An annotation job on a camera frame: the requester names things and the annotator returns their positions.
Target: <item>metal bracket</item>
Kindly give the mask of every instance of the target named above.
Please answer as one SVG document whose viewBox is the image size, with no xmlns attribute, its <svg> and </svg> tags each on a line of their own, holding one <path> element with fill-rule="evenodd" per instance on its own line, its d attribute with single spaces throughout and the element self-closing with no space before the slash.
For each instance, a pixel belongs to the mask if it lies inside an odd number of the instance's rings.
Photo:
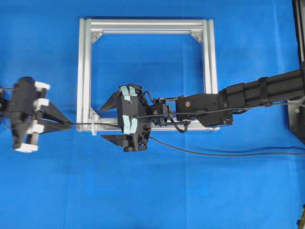
<svg viewBox="0 0 305 229">
<path fill-rule="evenodd" d="M 102 35 L 103 35 L 102 31 L 92 31 L 91 44 L 94 44 Z"/>
<path fill-rule="evenodd" d="M 194 39 L 196 41 L 198 41 L 199 43 L 202 43 L 202 32 L 199 30 L 192 30 L 191 31 L 191 36 L 194 37 Z"/>
</svg>

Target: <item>blue background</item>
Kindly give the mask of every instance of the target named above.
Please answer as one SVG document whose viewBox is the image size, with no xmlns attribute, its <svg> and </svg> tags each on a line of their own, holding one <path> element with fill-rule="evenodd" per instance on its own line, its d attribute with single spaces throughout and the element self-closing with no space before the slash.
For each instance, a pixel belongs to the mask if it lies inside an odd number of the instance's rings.
<svg viewBox="0 0 305 229">
<path fill-rule="evenodd" d="M 219 89 L 299 67 L 290 0 L 10 0 L 0 2 L 0 85 L 24 76 L 48 83 L 48 98 L 75 121 L 79 19 L 93 16 L 214 19 Z M 92 54 L 93 107 L 123 83 L 155 97 L 202 92 L 198 49 L 190 36 L 101 37 Z M 152 136 L 200 152 L 303 146 L 285 107 L 234 122 L 218 132 Z M 3 125 L 0 142 L 2 229 L 286 229 L 305 203 L 300 157 L 199 157 L 153 141 L 145 152 L 124 153 L 76 130 L 43 135 L 38 152 L 23 154 L 11 150 Z"/>
</svg>

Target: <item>black plastic bracket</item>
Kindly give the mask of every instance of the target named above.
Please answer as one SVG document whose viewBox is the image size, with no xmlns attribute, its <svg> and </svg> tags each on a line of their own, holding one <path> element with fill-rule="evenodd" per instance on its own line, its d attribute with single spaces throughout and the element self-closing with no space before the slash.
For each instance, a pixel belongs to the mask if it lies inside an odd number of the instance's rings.
<svg viewBox="0 0 305 229">
<path fill-rule="evenodd" d="M 223 103 L 219 103 L 218 94 L 195 94 L 188 97 L 179 97 L 176 100 L 176 111 L 178 113 L 217 111 L 223 109 Z M 177 121 L 197 119 L 205 127 L 216 127 L 232 125 L 232 111 L 213 112 L 208 114 L 177 115 Z"/>
<path fill-rule="evenodd" d="M 293 0 L 294 16 L 295 16 L 295 30 L 296 38 L 298 42 L 298 53 L 300 64 L 304 61 L 305 56 L 305 27 L 304 27 L 304 16 L 305 16 L 305 0 Z M 305 103 L 303 96 L 295 98 L 289 101 L 290 103 Z M 305 108 L 288 105 L 288 119 L 289 119 L 289 130 L 305 144 Z"/>
</svg>

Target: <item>light blue tape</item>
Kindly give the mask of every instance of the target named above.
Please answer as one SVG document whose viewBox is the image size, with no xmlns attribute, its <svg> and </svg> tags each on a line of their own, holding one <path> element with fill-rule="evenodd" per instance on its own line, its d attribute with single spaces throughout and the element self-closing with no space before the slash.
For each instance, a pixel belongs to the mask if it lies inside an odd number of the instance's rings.
<svg viewBox="0 0 305 229">
<path fill-rule="evenodd" d="M 124 130 L 123 134 L 129 135 L 130 134 L 130 121 L 127 115 L 123 115 L 123 122 L 124 122 Z"/>
<path fill-rule="evenodd" d="M 128 92 L 128 89 L 127 89 L 126 86 L 122 86 L 121 90 L 122 90 L 122 93 L 123 93 L 124 96 L 129 95 L 129 92 Z"/>
<path fill-rule="evenodd" d="M 131 134 L 135 134 L 135 132 L 137 131 L 137 126 L 138 126 L 138 119 L 133 118 L 132 119 L 132 126 L 130 127 L 130 133 Z"/>
<path fill-rule="evenodd" d="M 134 87 L 129 87 L 130 90 L 130 96 L 136 96 L 137 94 L 135 93 L 135 88 Z"/>
<path fill-rule="evenodd" d="M 130 96 L 129 95 L 125 95 L 124 96 L 124 100 L 130 101 Z"/>
</svg>

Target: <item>square frame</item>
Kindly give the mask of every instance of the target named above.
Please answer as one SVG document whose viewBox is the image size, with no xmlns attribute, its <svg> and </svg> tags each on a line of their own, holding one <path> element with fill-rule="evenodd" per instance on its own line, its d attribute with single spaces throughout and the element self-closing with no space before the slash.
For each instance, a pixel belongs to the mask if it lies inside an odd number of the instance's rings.
<svg viewBox="0 0 305 229">
<path fill-rule="evenodd" d="M 117 124 L 116 118 L 102 118 L 91 108 L 92 45 L 103 34 L 190 34 L 202 44 L 203 91 L 217 94 L 217 73 L 213 20 L 119 20 L 80 19 L 77 123 Z M 188 130 L 218 130 L 202 126 L 198 120 Z M 92 125 L 78 125 L 78 131 L 92 131 Z M 118 131 L 120 128 L 96 125 L 94 131 Z M 152 130 L 176 130 L 173 126 L 152 126 Z"/>
</svg>

